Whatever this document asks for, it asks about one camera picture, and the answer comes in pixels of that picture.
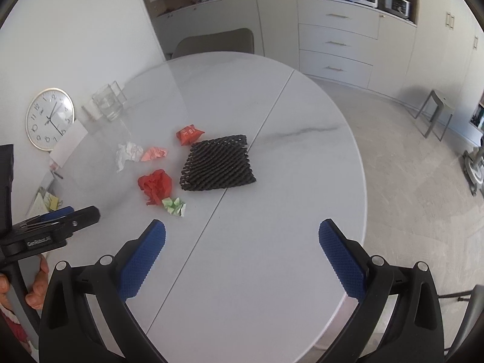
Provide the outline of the person's left hand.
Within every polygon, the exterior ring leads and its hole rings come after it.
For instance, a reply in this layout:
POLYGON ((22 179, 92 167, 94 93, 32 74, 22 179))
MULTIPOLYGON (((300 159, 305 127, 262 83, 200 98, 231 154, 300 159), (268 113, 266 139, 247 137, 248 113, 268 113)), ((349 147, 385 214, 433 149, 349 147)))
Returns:
MULTIPOLYGON (((38 255, 39 258, 39 270, 34 278, 30 292, 26 295, 25 300, 27 304, 35 310, 41 310, 44 306, 44 300, 48 287, 48 273, 49 268, 47 260, 44 255, 38 255)), ((7 276, 0 275, 0 293, 1 293, 1 305, 8 311, 13 312, 13 308, 7 299, 7 292, 10 290, 10 283, 7 276)))

